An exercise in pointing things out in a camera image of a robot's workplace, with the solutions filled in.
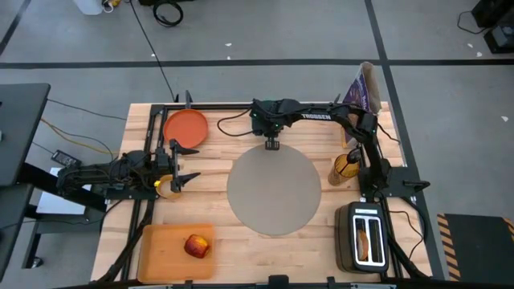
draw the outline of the wooden table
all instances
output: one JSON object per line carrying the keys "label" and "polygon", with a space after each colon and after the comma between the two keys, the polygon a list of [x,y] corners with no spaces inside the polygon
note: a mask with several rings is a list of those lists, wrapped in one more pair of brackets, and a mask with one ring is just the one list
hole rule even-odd
{"label": "wooden table", "polygon": [[[121,152],[143,149],[151,104],[132,104],[121,143]],[[382,103],[379,123],[396,136],[387,103]],[[198,154],[181,157],[181,173],[201,172],[182,190],[183,196],[175,201],[163,198],[156,201],[153,224],[181,224],[212,222],[216,229],[216,271],[209,280],[196,283],[263,283],[269,275],[288,275],[291,283],[324,283],[327,276],[336,282],[378,281],[378,275],[361,275],[337,269],[334,245],[334,212],[352,201],[359,201],[357,178],[341,186],[331,186],[328,172],[335,158],[347,153],[341,147],[341,126],[334,122],[306,120],[285,128],[279,135],[284,145],[300,150],[312,160],[321,179],[321,202],[312,220],[294,233],[270,237],[245,227],[230,209],[226,197],[226,182],[232,165],[248,149],[261,145],[263,137],[246,135],[230,137],[222,134],[216,122],[241,111],[203,111],[209,123],[209,136],[196,149]],[[228,132],[238,133],[251,129],[250,118],[243,116],[223,123]],[[385,157],[392,166],[402,166],[403,159],[398,143],[384,133],[378,139]],[[152,148],[157,141],[153,140]],[[413,226],[419,228],[414,209],[399,198],[388,199],[390,210],[404,210],[410,215]],[[114,262],[127,242],[133,201],[123,201],[105,218],[100,236],[92,279],[98,279]],[[396,239],[409,254],[420,237],[410,228],[405,214],[391,214]],[[134,249],[130,279],[137,277],[140,244]],[[412,261],[419,270],[431,275],[424,243],[415,250]]]}

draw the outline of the gray circular board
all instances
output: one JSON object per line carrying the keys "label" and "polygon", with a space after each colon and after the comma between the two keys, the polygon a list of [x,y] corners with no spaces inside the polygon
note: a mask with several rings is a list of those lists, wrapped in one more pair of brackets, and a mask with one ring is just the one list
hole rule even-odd
{"label": "gray circular board", "polygon": [[234,163],[226,187],[238,219],[268,235],[289,234],[305,226],[321,199],[314,164],[283,144],[278,151],[260,145],[245,152]]}

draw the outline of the gray floor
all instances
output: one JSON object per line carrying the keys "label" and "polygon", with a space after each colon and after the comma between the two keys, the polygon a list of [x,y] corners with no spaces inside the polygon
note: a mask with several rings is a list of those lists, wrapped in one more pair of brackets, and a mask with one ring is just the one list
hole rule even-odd
{"label": "gray floor", "polygon": [[[0,37],[21,3],[0,2]],[[388,57],[514,58],[491,55],[481,35],[457,29],[458,13],[475,3],[373,1]],[[360,0],[197,0],[182,6],[183,24],[166,29],[155,23],[150,9],[136,4],[161,60],[378,58]],[[478,30],[469,15],[463,25]],[[71,1],[33,0],[0,55],[0,63],[108,61],[154,61],[130,6],[123,3],[111,14],[86,17]],[[356,66],[165,68],[175,93],[189,89],[195,101],[332,100],[345,93],[356,72]],[[508,205],[514,201],[508,175],[514,161],[514,67],[392,67],[392,72],[420,175],[432,183],[426,190],[431,221],[441,212],[514,219]],[[377,77],[381,97],[388,100],[380,67]],[[158,68],[0,70],[0,83],[29,82],[50,83],[49,97],[54,100],[118,116],[126,115],[133,102],[171,101]],[[504,122],[501,116],[511,120]],[[120,145],[122,121],[52,103],[43,117],[66,131],[101,139],[112,149]],[[35,141],[87,163],[108,160],[59,139],[44,124]],[[28,161],[49,169],[55,165],[49,156],[32,146]],[[30,228],[23,226],[0,288],[60,287],[89,280],[98,233],[43,236],[38,255],[46,264],[21,270]]]}

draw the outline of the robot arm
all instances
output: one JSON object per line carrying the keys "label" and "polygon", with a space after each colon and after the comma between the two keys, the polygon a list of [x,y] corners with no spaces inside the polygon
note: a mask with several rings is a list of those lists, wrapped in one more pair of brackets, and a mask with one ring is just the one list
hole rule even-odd
{"label": "robot arm", "polygon": [[335,121],[364,146],[370,163],[370,181],[375,189],[388,186],[390,163],[378,148],[375,115],[352,104],[301,104],[297,100],[253,100],[251,126],[257,136],[265,136],[266,149],[278,150],[276,137],[284,126],[298,120]]}

